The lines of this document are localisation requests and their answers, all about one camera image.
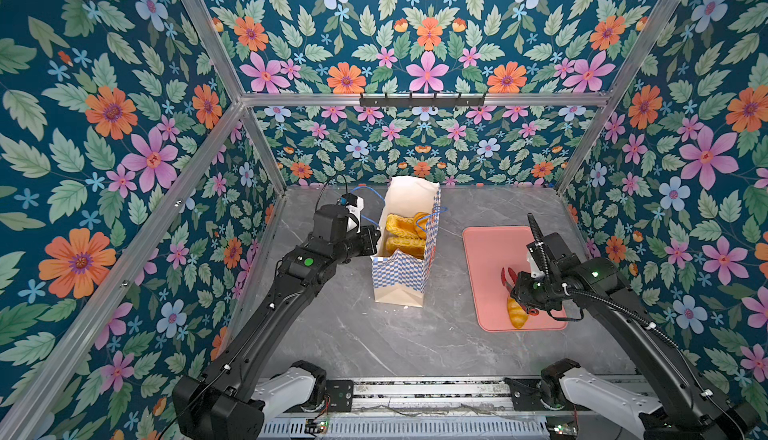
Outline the golden croissant bread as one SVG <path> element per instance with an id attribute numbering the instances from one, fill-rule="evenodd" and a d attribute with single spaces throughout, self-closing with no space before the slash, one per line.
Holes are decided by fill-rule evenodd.
<path id="1" fill-rule="evenodd" d="M 507 299 L 507 313 L 515 329 L 522 329 L 529 319 L 527 311 L 514 298 Z"/>

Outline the red metal kitchen tongs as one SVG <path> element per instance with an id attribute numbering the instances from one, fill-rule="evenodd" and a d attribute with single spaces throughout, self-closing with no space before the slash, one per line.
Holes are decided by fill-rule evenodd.
<path id="1" fill-rule="evenodd" d="M 518 279 L 517 272 L 512 267 L 503 267 L 501 269 L 500 278 L 501 278 L 501 283 L 505 286 L 505 288 L 509 292 L 509 295 L 512 295 L 513 289 Z M 524 307 L 524 310 L 529 315 L 537 316 L 539 314 L 539 310 L 533 307 L 530 307 L 530 308 Z"/>

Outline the braided bread roll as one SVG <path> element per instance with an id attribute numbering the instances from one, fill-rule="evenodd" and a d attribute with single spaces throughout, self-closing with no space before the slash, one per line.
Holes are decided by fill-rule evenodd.
<path id="1" fill-rule="evenodd" d="M 424 239 L 425 233 L 417 225 L 413 217 L 405 217 L 398 214 L 388 214 L 385 224 L 386 231 L 393 236 L 401 238 Z"/>

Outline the blue checkered paper bag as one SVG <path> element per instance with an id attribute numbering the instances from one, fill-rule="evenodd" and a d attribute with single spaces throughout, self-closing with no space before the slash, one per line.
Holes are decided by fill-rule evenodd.
<path id="1" fill-rule="evenodd" d="M 424 258 L 418 259 L 400 251 L 389 255 L 385 242 L 393 235 L 385 228 L 388 214 L 413 217 L 418 212 L 431 214 L 424 238 Z M 377 302 L 413 307 L 424 305 L 426 286 L 436 258 L 441 212 L 441 190 L 437 183 L 414 176 L 398 176 L 391 180 L 378 221 L 381 231 L 378 251 L 371 256 L 374 298 Z"/>

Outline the striped long bread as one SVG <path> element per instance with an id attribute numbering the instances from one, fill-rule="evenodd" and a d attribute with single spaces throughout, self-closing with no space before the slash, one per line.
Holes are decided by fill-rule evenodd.
<path id="1" fill-rule="evenodd" d="M 389 255 L 400 251 L 406 255 L 423 259 L 425 255 L 426 240 L 421 238 L 407 238 L 390 236 L 385 242 L 385 249 Z"/>

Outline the small round bread roll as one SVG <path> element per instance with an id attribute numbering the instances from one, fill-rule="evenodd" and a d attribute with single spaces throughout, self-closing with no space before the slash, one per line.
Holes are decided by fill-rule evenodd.
<path id="1" fill-rule="evenodd" d="M 431 214 L 428 212 L 418 212 L 413 217 L 415 228 L 419 232 L 427 232 L 428 223 L 431 218 Z"/>

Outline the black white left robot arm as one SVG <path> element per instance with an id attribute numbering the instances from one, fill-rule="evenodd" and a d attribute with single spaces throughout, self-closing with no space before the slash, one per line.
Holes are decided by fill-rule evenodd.
<path id="1" fill-rule="evenodd" d="M 373 225 L 310 234 L 278 263 L 260 306 L 198 376 L 182 377 L 172 392 L 180 432 L 190 439 L 255 439 L 266 423 L 301 407 L 323 409 L 326 371 L 296 361 L 268 381 L 262 374 L 276 347 L 339 265 L 373 254 L 381 236 Z"/>

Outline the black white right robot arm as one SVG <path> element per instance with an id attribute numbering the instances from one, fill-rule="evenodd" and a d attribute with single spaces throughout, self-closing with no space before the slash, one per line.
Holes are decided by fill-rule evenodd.
<path id="1" fill-rule="evenodd" d="M 553 313 L 563 302 L 574 302 L 611 335 L 653 391 L 639 398 L 562 359 L 541 372 L 546 407 L 581 405 L 642 439 L 743 439 L 759 424 L 749 402 L 732 402 L 692 365 L 611 261 L 582 262 L 570 255 L 548 261 L 539 276 L 510 268 L 500 276 L 510 298 L 527 312 Z"/>

